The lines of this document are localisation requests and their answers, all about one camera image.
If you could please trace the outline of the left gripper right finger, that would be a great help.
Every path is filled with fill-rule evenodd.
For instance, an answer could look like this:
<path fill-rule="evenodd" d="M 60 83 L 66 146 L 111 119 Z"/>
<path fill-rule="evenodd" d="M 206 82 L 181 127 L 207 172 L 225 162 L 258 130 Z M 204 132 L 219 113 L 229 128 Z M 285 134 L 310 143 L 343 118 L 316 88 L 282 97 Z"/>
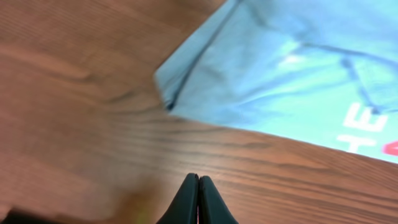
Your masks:
<path fill-rule="evenodd" d="M 238 224 L 209 176 L 201 177 L 199 186 L 199 224 Z"/>

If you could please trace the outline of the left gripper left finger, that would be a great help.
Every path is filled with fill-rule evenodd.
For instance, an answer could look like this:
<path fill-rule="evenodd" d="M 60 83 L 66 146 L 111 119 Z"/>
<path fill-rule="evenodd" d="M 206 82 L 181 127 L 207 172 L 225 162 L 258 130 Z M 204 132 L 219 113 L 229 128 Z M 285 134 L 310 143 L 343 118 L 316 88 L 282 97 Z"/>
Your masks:
<path fill-rule="evenodd" d="M 157 224 L 197 224 L 199 177 L 189 173 Z"/>

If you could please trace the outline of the light blue printed t-shirt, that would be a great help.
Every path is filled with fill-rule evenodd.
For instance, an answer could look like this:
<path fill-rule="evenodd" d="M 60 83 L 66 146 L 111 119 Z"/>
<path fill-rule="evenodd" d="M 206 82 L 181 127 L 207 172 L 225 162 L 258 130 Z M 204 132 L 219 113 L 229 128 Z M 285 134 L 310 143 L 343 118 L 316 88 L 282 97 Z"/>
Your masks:
<path fill-rule="evenodd" d="M 172 115 L 397 162 L 397 0 L 228 0 L 155 79 Z"/>

